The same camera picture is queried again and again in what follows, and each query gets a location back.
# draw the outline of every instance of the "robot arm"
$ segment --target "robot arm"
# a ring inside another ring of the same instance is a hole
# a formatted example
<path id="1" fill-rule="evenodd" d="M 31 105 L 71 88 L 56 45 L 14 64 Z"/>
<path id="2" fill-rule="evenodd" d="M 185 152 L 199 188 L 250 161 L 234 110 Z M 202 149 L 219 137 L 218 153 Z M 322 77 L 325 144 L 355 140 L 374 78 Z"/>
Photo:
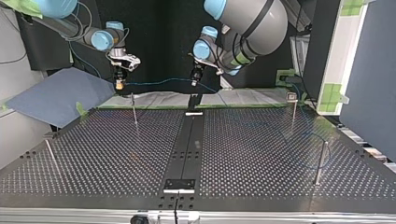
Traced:
<path id="1" fill-rule="evenodd" d="M 206 26 L 195 42 L 196 66 L 218 68 L 218 75 L 235 76 L 258 56 L 274 52 L 283 42 L 288 28 L 286 9 L 279 0 L 205 0 L 205 10 L 215 20 L 237 32 L 233 49 L 216 45 L 218 31 Z M 200 78 L 193 72 L 194 83 Z"/>
<path id="2" fill-rule="evenodd" d="M 89 48 L 105 52 L 106 57 L 115 67 L 116 89 L 123 89 L 128 72 L 133 72 L 140 64 L 138 58 L 126 52 L 125 39 L 129 34 L 129 29 L 124 29 L 123 24 L 118 21 L 108 21 L 104 30 L 92 27 L 91 11 L 78 0 L 31 1 L 36 3 L 37 10 L 40 11 L 43 17 L 38 17 L 36 11 L 29 13 L 28 10 L 25 10 L 22 13 L 32 15 L 31 20 L 35 20 L 58 32 L 67 41 L 76 41 Z M 23 5 L 25 2 L 20 1 L 18 4 Z M 9 6 L 14 8 L 27 8 L 14 6 L 8 1 L 5 1 L 5 3 L 9 3 Z M 91 16 L 90 24 L 82 24 L 78 17 L 73 14 L 77 7 L 85 7 L 88 10 Z M 69 16 L 73 16 L 75 19 L 73 21 L 67 19 Z"/>

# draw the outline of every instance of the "end effector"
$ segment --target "end effector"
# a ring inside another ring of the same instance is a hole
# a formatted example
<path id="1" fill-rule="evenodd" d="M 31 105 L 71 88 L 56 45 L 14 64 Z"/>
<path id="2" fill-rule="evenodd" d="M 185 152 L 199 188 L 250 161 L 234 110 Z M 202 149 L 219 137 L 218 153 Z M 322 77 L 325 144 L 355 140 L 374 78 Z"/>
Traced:
<path id="1" fill-rule="evenodd" d="M 235 76 L 258 56 L 274 52 L 285 39 L 288 17 L 279 0 L 205 0 L 205 10 L 236 32 L 230 51 L 216 45 L 218 30 L 210 26 L 195 42 L 195 62 L 216 67 L 218 75 Z"/>
<path id="2" fill-rule="evenodd" d="M 127 53 L 125 39 L 128 34 L 129 29 L 124 29 L 121 22 L 108 21 L 105 30 L 91 28 L 83 39 L 85 44 L 106 53 L 107 59 L 115 67 L 114 79 L 118 91 L 123 90 L 128 72 L 133 72 L 141 63 L 140 59 Z"/>

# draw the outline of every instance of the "metal post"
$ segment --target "metal post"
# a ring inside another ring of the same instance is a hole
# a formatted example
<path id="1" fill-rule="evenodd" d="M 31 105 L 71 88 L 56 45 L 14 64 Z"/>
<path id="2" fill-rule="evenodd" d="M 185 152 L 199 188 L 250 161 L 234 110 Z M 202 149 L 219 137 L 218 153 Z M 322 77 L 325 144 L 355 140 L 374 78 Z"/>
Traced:
<path id="1" fill-rule="evenodd" d="M 326 149 L 329 147 L 329 143 L 328 142 L 324 142 L 323 143 L 323 147 L 320 153 L 320 158 L 319 158 L 319 165 L 318 165 L 318 170 L 317 170 L 317 175 L 315 176 L 315 185 L 319 185 L 319 181 L 320 181 L 320 176 L 321 176 L 321 172 L 323 169 L 323 165 L 324 165 L 324 158 L 325 158 L 325 152 Z"/>

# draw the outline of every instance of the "cable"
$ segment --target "cable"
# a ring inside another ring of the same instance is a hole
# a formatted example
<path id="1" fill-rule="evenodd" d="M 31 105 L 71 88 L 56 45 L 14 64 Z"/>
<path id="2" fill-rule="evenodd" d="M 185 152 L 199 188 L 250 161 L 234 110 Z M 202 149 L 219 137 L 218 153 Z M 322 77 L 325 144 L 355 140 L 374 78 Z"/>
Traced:
<path id="1" fill-rule="evenodd" d="M 308 88 L 307 88 L 306 85 L 305 85 L 305 81 L 304 81 L 304 78 L 303 78 L 304 72 L 302 71 L 301 66 L 300 66 L 299 53 L 298 53 L 298 48 L 297 48 L 298 25 L 299 25 L 299 21 L 300 21 L 302 12 L 303 12 L 303 5 L 300 5 L 300 10 L 299 10 L 299 12 L 298 12 L 297 22 L 296 22 L 296 35 L 295 35 L 295 37 L 294 37 L 294 47 L 295 47 L 295 50 L 296 50 L 297 66 L 298 66 L 298 70 L 299 70 L 299 72 L 300 72 L 300 74 L 297 75 L 297 76 L 298 76 L 298 77 L 301 79 L 301 81 L 303 82 L 303 85 L 304 85 L 304 89 L 305 89 L 305 91 L 306 91 L 306 94 L 308 95 L 308 97 L 309 97 L 309 99 L 310 99 L 312 105 L 314 106 L 315 110 L 318 110 L 317 106 L 314 104 L 314 101 L 312 100 L 311 94 L 309 94 Z"/>
<path id="2" fill-rule="evenodd" d="M 190 79 L 187 79 L 187 78 L 175 78 L 175 77 L 174 77 L 174 78 L 168 78 L 168 79 L 166 79 L 166 80 L 158 81 L 158 82 L 140 82 L 140 83 L 131 82 L 131 83 L 127 83 L 126 85 L 153 86 L 153 85 L 162 85 L 162 84 L 167 83 L 167 82 L 170 82 L 170 81 L 188 81 L 188 82 L 191 82 L 191 80 L 190 80 Z M 215 90 L 213 90 L 213 89 L 207 87 L 206 85 L 204 85 L 204 84 L 202 84 L 202 83 L 200 83 L 200 82 L 198 82 L 198 85 L 200 85 L 200 86 L 206 88 L 206 89 L 209 90 L 209 91 L 213 91 L 214 93 L 216 93 L 216 94 L 219 96 L 219 98 L 221 99 L 221 101 L 222 101 L 227 107 L 229 107 L 229 106 L 226 104 L 226 102 L 224 101 L 224 99 L 222 98 L 222 96 L 221 96 L 217 91 L 215 91 Z M 300 92 L 298 91 L 298 88 L 297 88 L 295 85 L 294 85 L 294 87 L 296 88 L 296 90 L 297 90 L 297 92 L 298 92 L 298 93 L 297 93 L 298 96 L 300 96 Z M 304 112 L 304 110 L 303 110 L 303 108 L 302 108 L 301 106 L 300 106 L 300 109 L 301 109 L 302 114 L 303 114 L 303 116 L 304 116 L 305 122 L 309 125 L 308 118 L 306 117 L 306 114 L 305 114 L 305 112 Z M 281 135 L 282 138 L 283 138 L 283 141 L 285 142 L 286 147 L 287 147 L 287 148 L 292 147 L 292 145 L 290 144 L 290 140 L 286 138 L 285 134 L 283 134 L 278 128 L 269 125 L 267 122 L 254 120 L 254 121 L 250 121 L 249 123 L 246 123 L 246 125 L 257 124 L 257 123 L 263 124 L 263 125 L 265 125 L 266 127 L 270 128 L 270 129 L 273 129 L 273 130 L 277 131 L 278 133 L 280 133 L 280 135 Z M 302 137 L 305 137 L 305 138 L 306 138 L 306 137 L 309 137 L 309 136 L 315 136 L 315 137 L 319 138 L 320 140 L 322 140 L 323 143 L 327 142 L 322 136 L 320 136 L 320 135 L 318 135 L 318 134 L 316 134 L 316 133 L 310 133 L 310 132 L 308 132 L 308 133 L 302 133 L 301 136 L 302 136 Z M 328 159 L 327 159 L 327 161 L 325 162 L 325 164 L 323 164 L 321 167 L 317 167 L 317 166 L 312 167 L 312 166 L 303 164 L 302 162 L 298 162 L 298 163 L 296 163 L 296 164 L 297 164 L 297 165 L 300 165 L 300 166 L 303 166 L 303 167 L 305 167 L 305 168 L 307 168 L 307 169 L 309 169 L 309 170 L 317 170 L 317 169 L 326 168 L 326 167 L 331 163 L 331 161 L 332 161 L 332 151 L 331 151 L 331 149 L 330 149 L 329 146 L 327 146 L 327 150 L 328 150 L 328 152 L 329 152 L 329 153 L 328 153 Z"/>
<path id="3" fill-rule="evenodd" d="M 13 61 L 9 61 L 9 62 L 0 62 L 0 64 L 17 63 L 17 62 L 22 61 L 26 56 L 27 56 L 27 53 L 25 52 L 25 53 L 23 54 L 23 56 L 21 56 L 21 57 L 20 57 L 19 59 L 17 59 L 17 60 L 13 60 Z"/>
<path id="4" fill-rule="evenodd" d="M 14 28 L 14 30 L 16 31 L 16 32 L 20 32 L 20 29 L 18 29 L 18 27 L 16 26 L 16 25 L 14 25 L 14 23 L 11 21 L 11 19 L 9 18 L 9 16 L 6 14 L 6 12 L 2 9 L 2 8 L 0 8 L 0 10 L 1 10 L 1 12 L 2 12 L 2 14 L 6 17 L 6 20 L 8 21 L 8 23 Z"/>
<path id="5" fill-rule="evenodd" d="M 16 25 L 14 25 L 14 23 L 13 23 L 13 22 L 11 21 L 11 19 L 8 17 L 8 15 L 6 14 L 6 12 L 5 12 L 2 8 L 0 8 L 0 10 L 1 10 L 2 14 L 6 17 L 8 23 L 14 28 L 14 30 L 15 30 L 16 32 L 19 33 L 20 30 L 17 28 Z M 27 52 L 25 51 L 24 54 L 23 54 L 19 59 L 12 60 L 12 61 L 9 61 L 9 62 L 0 62 L 0 64 L 17 63 L 17 62 L 22 61 L 26 56 L 27 56 Z"/>
<path id="6" fill-rule="evenodd" d="M 102 78 L 102 75 L 100 74 L 100 72 L 99 72 L 92 64 L 87 63 L 85 60 L 83 60 L 82 58 L 80 58 L 80 57 L 76 54 L 76 52 L 73 50 L 73 47 L 72 47 L 71 42 L 69 42 L 69 48 L 70 48 L 70 50 L 72 51 L 73 55 L 74 55 L 76 58 L 78 58 L 78 59 L 79 59 L 80 61 L 82 61 L 83 63 L 87 64 L 90 68 L 92 68 L 92 69 L 95 71 L 96 75 L 97 75 L 99 78 Z"/>
<path id="7" fill-rule="evenodd" d="M 88 12 L 88 14 L 90 16 L 90 23 L 88 24 L 87 27 L 84 28 L 84 26 L 82 25 L 82 22 L 78 18 L 78 16 L 72 13 L 71 16 L 73 16 L 75 18 L 75 20 L 78 22 L 78 27 L 80 29 L 83 29 L 83 32 L 82 32 L 81 35 L 78 35 L 78 36 L 64 36 L 64 35 L 61 35 L 61 37 L 63 37 L 66 41 L 78 41 L 78 40 L 80 40 L 81 38 L 83 38 L 90 31 L 90 29 L 92 27 L 92 13 L 91 13 L 91 10 L 87 7 L 87 5 L 85 5 L 85 4 L 81 3 L 81 2 L 78 2 L 78 4 L 83 6 L 83 7 L 85 7 L 85 9 L 87 10 L 87 12 Z"/>
<path id="8" fill-rule="evenodd" d="M 78 3 L 77 3 L 76 16 L 78 16 L 78 13 L 79 13 L 79 0 L 78 0 Z"/>

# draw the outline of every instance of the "metal bracket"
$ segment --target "metal bracket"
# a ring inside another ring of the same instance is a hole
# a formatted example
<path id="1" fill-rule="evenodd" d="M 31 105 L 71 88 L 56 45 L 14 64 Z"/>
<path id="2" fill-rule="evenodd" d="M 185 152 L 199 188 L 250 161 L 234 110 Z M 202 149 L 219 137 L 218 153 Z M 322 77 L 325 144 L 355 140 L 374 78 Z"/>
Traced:
<path id="1" fill-rule="evenodd" d="M 340 103 L 343 103 L 344 105 L 349 105 L 349 97 L 341 95 Z"/>
<path id="2" fill-rule="evenodd" d="M 164 193 L 193 194 L 195 193 L 194 179 L 168 179 L 166 180 Z"/>
<path id="3" fill-rule="evenodd" d="M 202 116 L 204 114 L 204 112 L 196 108 L 196 106 L 201 103 L 202 98 L 202 94 L 192 94 L 190 96 L 189 108 L 187 109 L 186 116 Z"/>

